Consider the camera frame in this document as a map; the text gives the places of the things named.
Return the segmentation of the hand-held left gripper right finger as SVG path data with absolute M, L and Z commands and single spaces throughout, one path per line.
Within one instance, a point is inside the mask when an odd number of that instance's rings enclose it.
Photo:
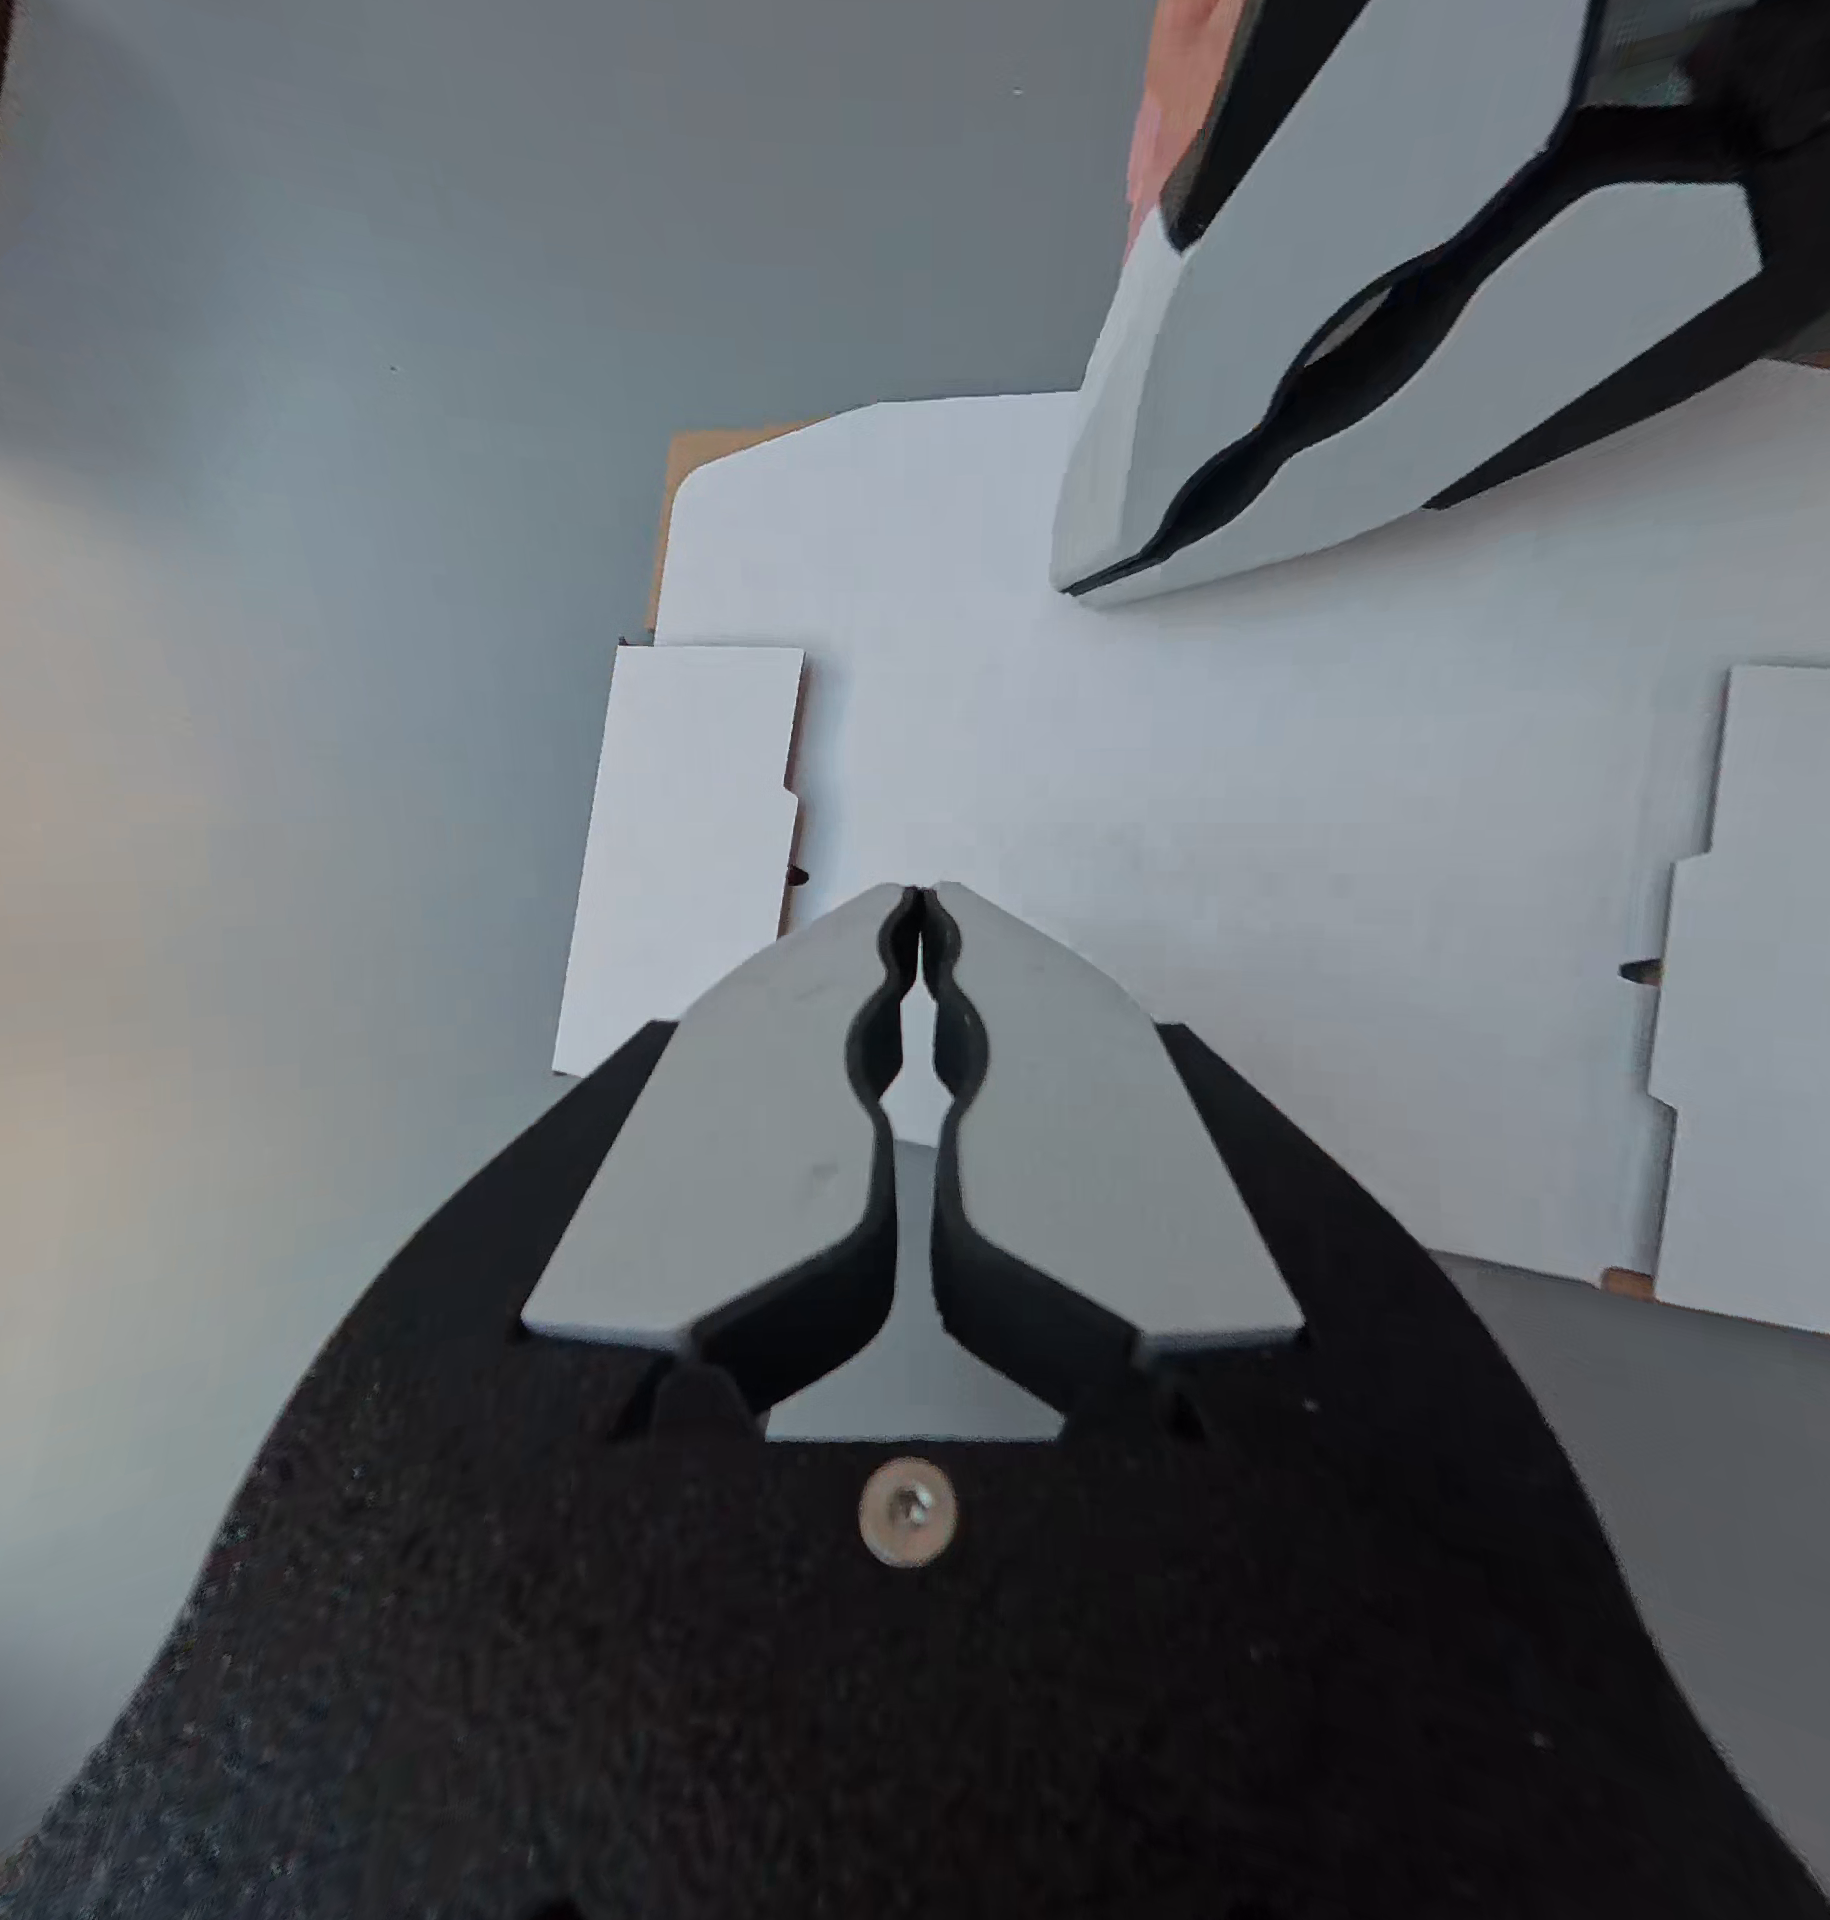
M 1300 1338 L 1157 1021 L 1089 957 L 946 881 L 923 894 L 946 1331 L 1057 1412 Z

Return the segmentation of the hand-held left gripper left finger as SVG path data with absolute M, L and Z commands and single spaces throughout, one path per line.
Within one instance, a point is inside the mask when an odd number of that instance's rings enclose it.
M 745 1406 L 826 1380 L 882 1329 L 918 890 L 876 884 L 698 996 L 520 1309 L 532 1335 L 729 1374 Z

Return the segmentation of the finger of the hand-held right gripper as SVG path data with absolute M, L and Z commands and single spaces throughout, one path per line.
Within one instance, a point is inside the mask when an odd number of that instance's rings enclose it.
M 1127 604 L 1344 543 L 1447 492 L 1745 286 L 1762 256 L 1743 183 L 1606 183 L 1502 260 L 1390 395 L 1293 452 L 1167 559 L 1072 594 Z
M 1057 591 L 1143 560 L 1325 342 L 1527 171 L 1596 24 L 1581 1 L 1361 3 L 1197 237 L 1179 212 L 1143 220 L 1073 405 Z

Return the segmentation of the white cardboard box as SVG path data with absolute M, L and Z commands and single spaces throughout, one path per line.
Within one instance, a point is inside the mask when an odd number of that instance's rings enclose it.
M 1106 612 L 1046 583 L 1072 402 L 876 402 L 677 485 L 552 1069 L 958 881 L 1426 1244 L 1830 1335 L 1830 370 Z

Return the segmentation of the person's right hand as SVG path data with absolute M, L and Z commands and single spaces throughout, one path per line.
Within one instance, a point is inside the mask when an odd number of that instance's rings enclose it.
M 1243 9 L 1243 1 L 1159 1 L 1152 13 L 1126 165 L 1127 251 L 1216 107 Z

